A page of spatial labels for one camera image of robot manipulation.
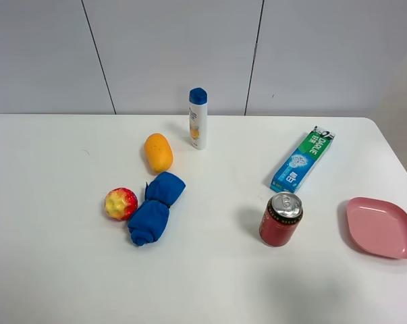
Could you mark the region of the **orange mango fruit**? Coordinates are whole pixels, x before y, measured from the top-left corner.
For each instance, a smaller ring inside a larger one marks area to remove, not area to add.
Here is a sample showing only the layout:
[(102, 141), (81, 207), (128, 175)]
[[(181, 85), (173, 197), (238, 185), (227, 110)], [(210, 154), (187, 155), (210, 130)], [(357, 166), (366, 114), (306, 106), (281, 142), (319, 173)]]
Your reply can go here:
[(144, 154), (155, 173), (167, 171), (173, 164), (173, 151), (166, 137), (160, 133), (151, 134), (146, 139)]

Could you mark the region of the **white shampoo bottle blue cap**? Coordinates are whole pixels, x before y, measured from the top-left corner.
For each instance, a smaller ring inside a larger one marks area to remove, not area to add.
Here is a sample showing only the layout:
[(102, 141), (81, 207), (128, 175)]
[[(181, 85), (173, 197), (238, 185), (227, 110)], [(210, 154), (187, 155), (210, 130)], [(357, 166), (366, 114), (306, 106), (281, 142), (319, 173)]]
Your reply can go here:
[(207, 92), (193, 88), (189, 92), (189, 129), (192, 146), (203, 150), (207, 146)]

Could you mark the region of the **blue rolled cloth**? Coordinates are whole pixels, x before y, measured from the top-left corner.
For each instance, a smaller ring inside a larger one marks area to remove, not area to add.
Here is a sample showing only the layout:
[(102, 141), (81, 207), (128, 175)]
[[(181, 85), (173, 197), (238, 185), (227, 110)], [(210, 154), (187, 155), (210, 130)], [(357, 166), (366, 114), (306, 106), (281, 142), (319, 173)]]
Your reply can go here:
[(144, 202), (128, 221), (130, 238), (135, 246), (156, 242), (165, 231), (170, 207), (177, 201), (186, 184), (176, 175), (161, 172), (146, 184)]

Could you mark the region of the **blue green toothpaste box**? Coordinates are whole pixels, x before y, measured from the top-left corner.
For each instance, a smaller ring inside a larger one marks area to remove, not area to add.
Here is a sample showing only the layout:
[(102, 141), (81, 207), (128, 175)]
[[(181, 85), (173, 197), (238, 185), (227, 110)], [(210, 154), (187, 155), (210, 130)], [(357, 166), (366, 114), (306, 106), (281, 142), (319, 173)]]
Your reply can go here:
[(275, 172), (270, 189), (295, 194), (331, 146), (334, 138), (333, 132), (315, 126)]

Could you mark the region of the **red yellow apple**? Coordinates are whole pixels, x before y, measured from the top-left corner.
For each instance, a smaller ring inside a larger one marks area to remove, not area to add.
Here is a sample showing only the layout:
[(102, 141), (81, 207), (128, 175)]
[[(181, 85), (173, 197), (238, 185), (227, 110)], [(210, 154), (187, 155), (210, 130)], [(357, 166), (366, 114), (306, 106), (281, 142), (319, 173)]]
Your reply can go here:
[(138, 199), (130, 189), (116, 188), (105, 197), (105, 212), (112, 219), (126, 221), (137, 208)]

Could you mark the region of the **red soda can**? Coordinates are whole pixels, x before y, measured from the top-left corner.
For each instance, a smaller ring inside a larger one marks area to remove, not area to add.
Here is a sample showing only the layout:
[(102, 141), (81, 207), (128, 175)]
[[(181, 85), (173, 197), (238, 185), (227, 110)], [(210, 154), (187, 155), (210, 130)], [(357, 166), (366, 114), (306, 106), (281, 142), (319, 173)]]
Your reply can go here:
[(295, 194), (278, 192), (267, 203), (259, 227), (260, 237), (270, 246), (286, 245), (303, 215), (302, 201)]

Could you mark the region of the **pink square plate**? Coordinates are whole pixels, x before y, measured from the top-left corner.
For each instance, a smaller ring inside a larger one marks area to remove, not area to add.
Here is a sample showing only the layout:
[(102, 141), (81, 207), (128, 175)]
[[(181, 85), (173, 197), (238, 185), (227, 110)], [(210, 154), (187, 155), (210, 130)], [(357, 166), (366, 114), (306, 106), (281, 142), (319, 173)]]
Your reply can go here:
[(389, 259), (407, 259), (407, 213), (384, 200), (356, 197), (346, 206), (352, 241), (363, 251)]

